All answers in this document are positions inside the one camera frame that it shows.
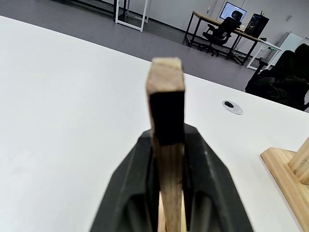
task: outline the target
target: wooden base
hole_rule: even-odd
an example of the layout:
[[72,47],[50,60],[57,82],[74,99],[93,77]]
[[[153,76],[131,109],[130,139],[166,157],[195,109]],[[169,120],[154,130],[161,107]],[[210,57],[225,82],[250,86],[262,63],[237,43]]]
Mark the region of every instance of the wooden base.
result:
[[309,186],[292,172],[289,161],[296,152],[269,148],[261,154],[304,232],[309,232]]

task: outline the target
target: black table leg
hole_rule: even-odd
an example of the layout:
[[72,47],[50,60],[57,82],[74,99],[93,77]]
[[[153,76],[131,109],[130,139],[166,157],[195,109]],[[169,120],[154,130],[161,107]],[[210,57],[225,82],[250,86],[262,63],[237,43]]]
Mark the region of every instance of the black table leg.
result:
[[116,7],[117,7],[117,1],[118,1],[118,0],[114,0],[114,9],[113,9],[113,14],[112,14],[112,19],[113,19],[113,21],[116,21]]
[[126,0],[124,1],[124,17],[126,16]]
[[185,32],[184,38],[186,38],[187,35],[188,35],[188,32],[189,32],[189,29],[190,29],[190,26],[191,26],[192,19],[193,19],[193,12],[192,12],[192,15],[191,15],[191,18],[190,18],[190,22],[189,22],[189,24],[188,24],[187,31]]
[[197,27],[195,28],[195,31],[194,31],[194,34],[193,34],[193,37],[192,37],[192,40],[189,44],[189,47],[192,46],[193,42],[194,42],[194,39],[195,39],[195,36],[197,35],[197,30],[199,28],[199,24],[201,23],[201,18],[199,18],[198,22],[197,22]]
[[230,51],[228,52],[227,56],[233,53],[233,49],[234,49],[239,38],[240,38],[240,35],[238,35],[237,38],[235,39],[233,46],[230,48]]
[[241,65],[244,65],[246,63],[246,61],[248,60],[251,52],[253,51],[253,49],[255,48],[255,46],[257,45],[257,41],[254,42],[254,44],[252,45],[252,47],[250,48],[249,53],[246,55],[246,58],[243,60],[243,62],[241,63]]

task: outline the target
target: black office chair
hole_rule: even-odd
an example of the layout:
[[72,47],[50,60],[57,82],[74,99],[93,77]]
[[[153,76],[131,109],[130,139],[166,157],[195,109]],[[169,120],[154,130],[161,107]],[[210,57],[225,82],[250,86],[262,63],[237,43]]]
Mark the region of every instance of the black office chair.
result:
[[212,45],[216,44],[222,46],[225,44],[231,37],[231,33],[241,25],[241,17],[241,12],[234,11],[232,17],[227,17],[217,29],[213,25],[208,24],[209,28],[206,32],[203,32],[203,36],[209,40],[210,45],[199,45],[198,50],[202,51],[205,47],[208,47],[207,53],[212,51],[211,56],[213,57],[216,51],[217,56],[219,56],[220,50],[213,48]]
[[278,102],[298,110],[306,110],[305,95],[309,90],[309,46],[301,44],[295,52],[284,51],[271,70],[261,69],[268,65],[260,58],[259,67],[248,82],[247,93]]

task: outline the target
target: computer tower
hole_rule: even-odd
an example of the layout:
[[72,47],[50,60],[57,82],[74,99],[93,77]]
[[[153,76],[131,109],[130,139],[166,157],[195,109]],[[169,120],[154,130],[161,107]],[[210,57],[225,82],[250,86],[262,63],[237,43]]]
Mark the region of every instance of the computer tower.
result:
[[269,18],[266,18],[259,14],[254,14],[245,29],[245,33],[258,38],[262,33],[264,27],[268,23]]

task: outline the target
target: desk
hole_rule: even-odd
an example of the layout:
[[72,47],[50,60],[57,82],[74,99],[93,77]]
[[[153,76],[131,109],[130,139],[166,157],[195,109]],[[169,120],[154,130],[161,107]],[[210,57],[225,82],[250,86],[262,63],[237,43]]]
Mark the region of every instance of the desk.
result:
[[[190,29],[190,26],[191,26],[191,22],[192,22],[192,19],[193,19],[193,16],[194,16],[194,15],[198,18],[198,22],[197,22],[197,26],[196,26],[196,28],[195,28],[194,34],[193,34],[193,36],[192,36],[192,39],[189,40],[189,39],[188,39],[188,32],[189,32],[189,29]],[[196,12],[196,11],[192,11],[192,15],[191,15],[191,18],[190,18],[190,22],[189,22],[187,31],[186,31],[186,33],[185,33],[185,35],[184,35],[184,39],[189,43],[189,46],[190,46],[190,47],[192,46],[192,44],[201,44],[201,43],[198,43],[198,42],[195,42],[195,41],[194,41],[194,39],[195,39],[195,37],[196,37],[196,35],[197,35],[197,30],[198,30],[198,28],[199,28],[199,25],[200,25],[201,21],[208,22],[208,23],[213,24],[213,25],[215,25],[215,26],[219,26],[219,25],[221,24],[221,22],[219,22],[219,21],[217,21],[217,20],[215,20],[215,19],[213,19],[213,18],[209,18],[209,17],[205,16],[204,14],[198,13],[198,12]],[[234,59],[236,59],[238,62],[240,62],[241,65],[244,65],[245,62],[248,60],[248,58],[249,58],[251,52],[253,51],[253,49],[255,48],[255,46],[256,46],[256,44],[257,44],[257,42],[258,42],[259,40],[258,40],[258,38],[255,38],[255,37],[253,37],[253,36],[251,36],[251,35],[248,35],[248,34],[246,34],[245,32],[243,32],[243,31],[241,31],[241,30],[238,30],[238,29],[234,30],[233,33],[237,34],[237,38],[235,39],[235,42],[234,42],[233,46],[230,48],[229,52],[226,53],[226,54],[227,54],[228,56],[232,56]],[[252,47],[250,48],[250,50],[249,50],[247,56],[246,56],[243,60],[239,59],[237,56],[235,56],[235,55],[233,54],[234,47],[235,47],[237,41],[240,39],[240,37],[244,37],[244,38],[249,39],[249,40],[251,40],[251,41],[254,42],[254,44],[253,44]]]
[[270,42],[267,42],[267,41],[264,41],[264,40],[261,40],[261,39],[259,39],[259,42],[260,42],[262,45],[261,45],[260,49],[256,52],[256,54],[252,57],[252,59],[250,60],[250,62],[248,63],[247,69],[257,70],[257,68],[251,66],[251,64],[252,64],[252,62],[254,61],[254,59],[258,56],[258,54],[260,53],[261,50],[267,49],[268,47],[273,47],[274,50],[276,50],[276,53],[275,53],[275,54],[272,56],[272,58],[269,60],[268,65],[267,65],[267,67],[265,67],[265,69],[268,69],[268,68],[271,66],[272,61],[274,60],[274,58],[277,56],[277,54],[278,54],[280,51],[282,51],[281,48],[279,48],[279,47],[277,47],[277,46],[271,44]]
[[[5,17],[0,26],[0,231],[89,231],[111,174],[150,128],[151,63]],[[230,170],[254,231],[302,231],[259,155],[297,150],[309,114],[187,74],[185,84],[185,122]]]

